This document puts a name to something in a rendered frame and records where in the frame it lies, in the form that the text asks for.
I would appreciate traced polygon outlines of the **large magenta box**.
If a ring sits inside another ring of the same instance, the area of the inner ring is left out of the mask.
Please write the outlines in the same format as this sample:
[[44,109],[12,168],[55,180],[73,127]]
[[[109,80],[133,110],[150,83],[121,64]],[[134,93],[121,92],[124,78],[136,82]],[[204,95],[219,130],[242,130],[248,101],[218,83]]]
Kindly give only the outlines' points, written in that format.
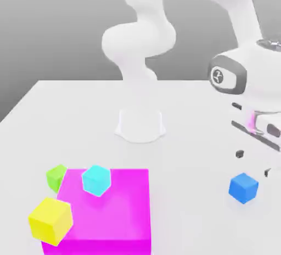
[[100,197],[82,188],[84,169],[68,169],[57,198],[71,205],[73,226],[44,255],[151,255],[149,172],[112,169]]

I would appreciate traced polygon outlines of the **small yellow cube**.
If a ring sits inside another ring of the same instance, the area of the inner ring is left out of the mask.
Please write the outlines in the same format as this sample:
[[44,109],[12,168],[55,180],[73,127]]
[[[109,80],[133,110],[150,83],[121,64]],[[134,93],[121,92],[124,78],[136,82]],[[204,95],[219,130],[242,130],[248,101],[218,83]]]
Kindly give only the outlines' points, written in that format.
[[58,246],[73,226],[71,204],[46,197],[28,216],[32,236]]

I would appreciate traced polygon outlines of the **small blue cube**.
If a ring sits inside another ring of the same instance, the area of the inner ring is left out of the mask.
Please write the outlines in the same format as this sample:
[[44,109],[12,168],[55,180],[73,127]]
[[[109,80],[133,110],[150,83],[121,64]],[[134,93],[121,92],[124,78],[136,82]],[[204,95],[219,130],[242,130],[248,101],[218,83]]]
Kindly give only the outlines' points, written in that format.
[[246,173],[241,173],[231,179],[228,193],[245,204],[256,197],[258,186],[258,181]]

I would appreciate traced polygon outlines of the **small cyan cube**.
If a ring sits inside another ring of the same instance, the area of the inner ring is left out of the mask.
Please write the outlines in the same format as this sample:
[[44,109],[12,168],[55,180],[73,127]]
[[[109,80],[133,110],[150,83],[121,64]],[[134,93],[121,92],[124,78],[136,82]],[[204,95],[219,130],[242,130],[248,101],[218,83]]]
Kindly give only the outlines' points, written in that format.
[[99,165],[93,165],[81,176],[83,190],[96,197],[101,197],[111,186],[110,169]]

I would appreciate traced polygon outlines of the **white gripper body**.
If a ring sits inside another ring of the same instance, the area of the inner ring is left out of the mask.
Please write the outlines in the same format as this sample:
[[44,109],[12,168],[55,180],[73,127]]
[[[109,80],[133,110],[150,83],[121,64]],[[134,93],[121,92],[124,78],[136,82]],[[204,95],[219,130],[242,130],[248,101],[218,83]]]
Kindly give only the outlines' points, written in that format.
[[281,117],[254,117],[247,123],[236,118],[231,120],[231,125],[239,131],[246,157],[281,165]]

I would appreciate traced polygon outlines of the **small green cube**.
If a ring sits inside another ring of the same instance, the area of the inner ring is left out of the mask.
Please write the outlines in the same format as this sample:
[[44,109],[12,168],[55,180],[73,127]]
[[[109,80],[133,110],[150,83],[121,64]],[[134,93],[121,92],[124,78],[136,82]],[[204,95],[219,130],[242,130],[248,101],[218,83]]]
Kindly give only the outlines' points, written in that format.
[[58,193],[67,167],[60,164],[46,172],[47,183],[51,190]]

